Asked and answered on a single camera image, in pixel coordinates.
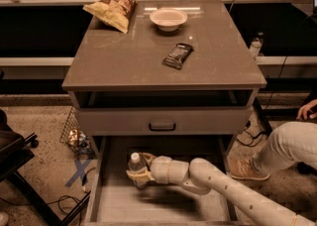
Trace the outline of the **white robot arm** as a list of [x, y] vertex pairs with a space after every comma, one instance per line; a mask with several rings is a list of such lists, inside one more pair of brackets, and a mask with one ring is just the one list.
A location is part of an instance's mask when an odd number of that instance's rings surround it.
[[155, 181], [176, 184], [200, 195], [214, 189], [260, 226], [316, 226], [315, 222], [242, 185], [201, 158], [188, 163], [166, 156], [132, 153], [126, 174], [135, 186]]

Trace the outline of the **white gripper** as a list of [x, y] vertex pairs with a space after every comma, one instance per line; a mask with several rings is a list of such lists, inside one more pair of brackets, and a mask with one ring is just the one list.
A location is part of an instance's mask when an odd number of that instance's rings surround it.
[[151, 153], [141, 153], [145, 166], [150, 168], [150, 171], [145, 169], [142, 172], [126, 171], [129, 179], [133, 181], [136, 187], [146, 186], [148, 182], [155, 180], [157, 183], [169, 184], [168, 171], [172, 158], [166, 156], [156, 157]]

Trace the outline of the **person's hand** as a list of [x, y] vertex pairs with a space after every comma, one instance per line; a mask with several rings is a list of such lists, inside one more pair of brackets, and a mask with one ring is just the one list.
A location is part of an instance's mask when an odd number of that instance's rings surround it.
[[317, 117], [317, 99], [301, 106], [297, 113], [297, 120], [309, 120]]

